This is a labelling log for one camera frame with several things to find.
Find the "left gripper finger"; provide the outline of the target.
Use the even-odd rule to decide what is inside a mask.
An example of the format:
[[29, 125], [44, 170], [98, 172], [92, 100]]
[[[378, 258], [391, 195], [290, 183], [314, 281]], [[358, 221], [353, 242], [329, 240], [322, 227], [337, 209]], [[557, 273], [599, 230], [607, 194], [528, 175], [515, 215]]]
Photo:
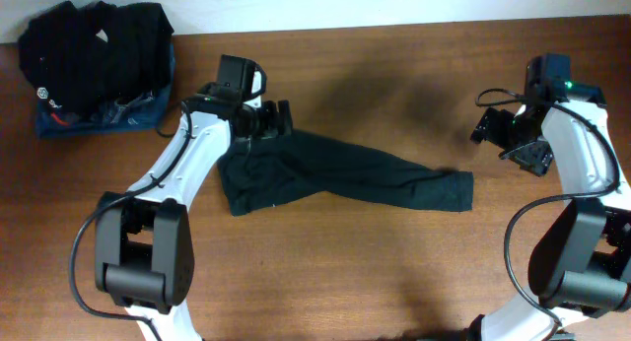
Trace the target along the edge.
[[278, 135], [279, 114], [274, 101], [266, 101], [262, 104], [264, 130], [263, 137], [276, 137]]
[[290, 103], [287, 100], [279, 101], [278, 104], [278, 134], [280, 136], [289, 136], [293, 132], [293, 119], [290, 109]]

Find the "dark teal t-shirt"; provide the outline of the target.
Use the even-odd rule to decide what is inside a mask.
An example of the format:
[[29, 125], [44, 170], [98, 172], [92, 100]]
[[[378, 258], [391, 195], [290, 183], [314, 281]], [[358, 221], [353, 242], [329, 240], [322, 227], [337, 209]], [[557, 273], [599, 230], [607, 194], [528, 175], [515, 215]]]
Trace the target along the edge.
[[470, 171], [430, 169], [384, 151], [297, 130], [234, 143], [218, 161], [231, 213], [288, 204], [319, 192], [413, 210], [472, 209]]

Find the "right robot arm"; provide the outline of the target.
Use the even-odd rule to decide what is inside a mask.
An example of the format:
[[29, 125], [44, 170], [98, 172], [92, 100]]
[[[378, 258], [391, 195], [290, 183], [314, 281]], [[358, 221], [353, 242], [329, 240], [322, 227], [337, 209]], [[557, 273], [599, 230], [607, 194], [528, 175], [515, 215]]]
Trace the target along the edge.
[[[630, 308], [630, 185], [607, 132], [598, 87], [569, 80], [533, 81], [506, 102], [476, 105], [485, 112], [471, 138], [542, 175], [555, 164], [562, 191], [526, 204], [509, 221], [504, 263], [516, 296], [474, 320], [470, 340], [561, 340], [565, 327]], [[564, 210], [533, 249], [527, 283], [513, 268], [511, 240], [529, 211], [554, 202]]]

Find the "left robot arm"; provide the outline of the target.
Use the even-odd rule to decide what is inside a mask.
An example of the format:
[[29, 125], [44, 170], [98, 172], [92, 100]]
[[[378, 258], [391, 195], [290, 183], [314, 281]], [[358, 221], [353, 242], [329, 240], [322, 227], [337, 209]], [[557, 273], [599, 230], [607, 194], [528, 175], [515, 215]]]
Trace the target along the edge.
[[124, 193], [105, 193], [95, 219], [95, 284], [147, 340], [198, 340], [186, 303], [195, 257], [188, 212], [229, 149], [288, 135], [288, 101], [261, 90], [208, 86], [182, 101], [178, 129], [152, 167]]

